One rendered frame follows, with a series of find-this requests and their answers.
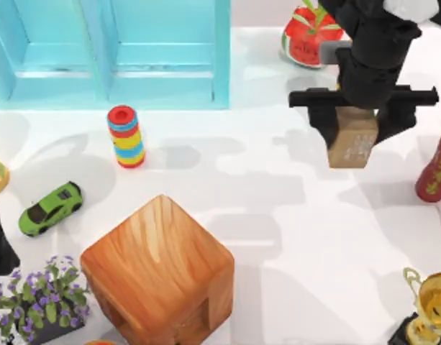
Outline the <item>brown carton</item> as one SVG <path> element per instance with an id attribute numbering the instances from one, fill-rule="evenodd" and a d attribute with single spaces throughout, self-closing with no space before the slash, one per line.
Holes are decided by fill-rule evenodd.
<path id="1" fill-rule="evenodd" d="M 334 169 L 362 169 L 378 136 L 374 110 L 353 106 L 336 108 L 339 132 L 328 150 L 329 166 Z"/>

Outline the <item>pale grey rounded box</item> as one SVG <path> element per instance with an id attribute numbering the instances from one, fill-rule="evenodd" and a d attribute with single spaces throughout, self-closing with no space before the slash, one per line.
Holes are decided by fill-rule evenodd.
<path id="1" fill-rule="evenodd" d="M 351 57 L 350 40 L 327 40 L 319 44 L 319 62 L 323 65 L 343 66 Z"/>

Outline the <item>red bottle with gold print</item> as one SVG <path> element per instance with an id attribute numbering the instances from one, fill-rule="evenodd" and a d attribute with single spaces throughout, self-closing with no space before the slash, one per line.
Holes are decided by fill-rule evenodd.
<path id="1" fill-rule="evenodd" d="M 433 158 L 415 183 L 415 192 L 424 202 L 441 201 L 441 137 Z"/>

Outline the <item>watermelon plant pot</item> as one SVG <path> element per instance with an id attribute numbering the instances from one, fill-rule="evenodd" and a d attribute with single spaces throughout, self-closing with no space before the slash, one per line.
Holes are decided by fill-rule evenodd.
<path id="1" fill-rule="evenodd" d="M 326 9 L 312 0 L 302 0 L 281 36 L 285 56 L 308 68 L 323 68 L 319 58 L 319 46 L 325 41 L 342 39 L 344 30 L 328 14 Z"/>

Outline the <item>light blue rack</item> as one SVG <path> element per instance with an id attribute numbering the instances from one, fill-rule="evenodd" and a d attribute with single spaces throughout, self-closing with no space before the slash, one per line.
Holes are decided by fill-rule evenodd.
<path id="1" fill-rule="evenodd" d="M 230 0 L 0 0 L 0 109 L 225 109 Z"/>

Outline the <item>gold cup trophy black base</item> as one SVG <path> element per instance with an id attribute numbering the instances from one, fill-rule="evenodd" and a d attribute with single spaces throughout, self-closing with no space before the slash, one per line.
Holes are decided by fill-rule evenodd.
<path id="1" fill-rule="evenodd" d="M 387 345 L 441 345 L 441 272 L 422 280 L 415 269 L 406 267 L 403 276 L 416 311 L 402 321 Z"/>

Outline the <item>stack of coloured rings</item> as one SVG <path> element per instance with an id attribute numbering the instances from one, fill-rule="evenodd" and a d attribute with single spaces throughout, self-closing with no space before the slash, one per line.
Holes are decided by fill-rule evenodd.
<path id="1" fill-rule="evenodd" d="M 107 114 L 107 123 L 117 162 L 127 169 L 140 166 L 145 161 L 145 148 L 135 110 L 115 106 Z"/>

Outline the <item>wooden block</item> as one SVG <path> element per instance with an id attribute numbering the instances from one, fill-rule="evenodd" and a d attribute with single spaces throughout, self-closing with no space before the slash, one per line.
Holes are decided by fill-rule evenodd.
<path id="1" fill-rule="evenodd" d="M 87 248 L 81 267 L 128 345 L 201 345 L 232 312 L 232 254 L 165 195 Z"/>

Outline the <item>green toy car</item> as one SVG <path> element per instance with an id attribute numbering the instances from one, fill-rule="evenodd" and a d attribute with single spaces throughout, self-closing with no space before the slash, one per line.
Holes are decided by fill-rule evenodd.
<path id="1" fill-rule="evenodd" d="M 80 187 L 69 181 L 27 208 L 19 217 L 19 229 L 27 236 L 39 236 L 83 204 Z"/>

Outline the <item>purple flower plant pot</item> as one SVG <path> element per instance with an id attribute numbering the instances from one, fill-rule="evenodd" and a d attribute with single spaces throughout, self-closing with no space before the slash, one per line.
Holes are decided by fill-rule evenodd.
<path id="1" fill-rule="evenodd" d="M 52 256 L 41 271 L 14 269 L 0 280 L 0 339 L 3 345 L 43 345 L 82 327 L 90 308 L 87 285 L 72 257 Z"/>

